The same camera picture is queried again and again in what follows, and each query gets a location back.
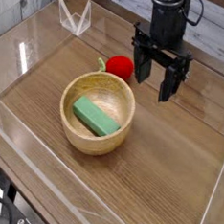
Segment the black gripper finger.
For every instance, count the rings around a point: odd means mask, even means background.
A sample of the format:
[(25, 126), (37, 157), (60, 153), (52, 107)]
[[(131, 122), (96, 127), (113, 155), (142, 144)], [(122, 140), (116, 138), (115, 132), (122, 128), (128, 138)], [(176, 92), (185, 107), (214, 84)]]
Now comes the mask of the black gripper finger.
[(183, 80), (183, 74), (179, 72), (173, 65), (166, 69), (164, 80), (161, 83), (158, 101), (166, 102), (175, 95)]
[(151, 71), (152, 59), (146, 54), (146, 52), (139, 46), (134, 48), (134, 68), (135, 68), (135, 79), (142, 83), (149, 76)]

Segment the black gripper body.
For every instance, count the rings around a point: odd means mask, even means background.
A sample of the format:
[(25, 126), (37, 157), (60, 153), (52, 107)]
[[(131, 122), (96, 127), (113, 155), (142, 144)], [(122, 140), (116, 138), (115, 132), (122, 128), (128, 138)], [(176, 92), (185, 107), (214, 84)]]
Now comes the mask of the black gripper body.
[(152, 61), (159, 63), (165, 69), (174, 64), (176, 69), (183, 74), (182, 81), (188, 78), (192, 52), (187, 50), (182, 39), (165, 47), (150, 36), (149, 23), (136, 22), (134, 28), (136, 31), (131, 41), (134, 48), (141, 47)]

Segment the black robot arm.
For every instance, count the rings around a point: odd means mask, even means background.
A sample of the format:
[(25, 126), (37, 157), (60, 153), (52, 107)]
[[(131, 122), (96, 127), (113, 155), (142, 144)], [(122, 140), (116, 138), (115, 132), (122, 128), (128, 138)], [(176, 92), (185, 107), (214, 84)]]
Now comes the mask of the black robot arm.
[(186, 24), (196, 25), (196, 22), (188, 19), (190, 0), (151, 1), (150, 22), (136, 22), (134, 25), (134, 76), (139, 83), (144, 82), (151, 74), (152, 61), (159, 63), (166, 72), (158, 101), (166, 102), (188, 76), (192, 53), (182, 45), (183, 35)]

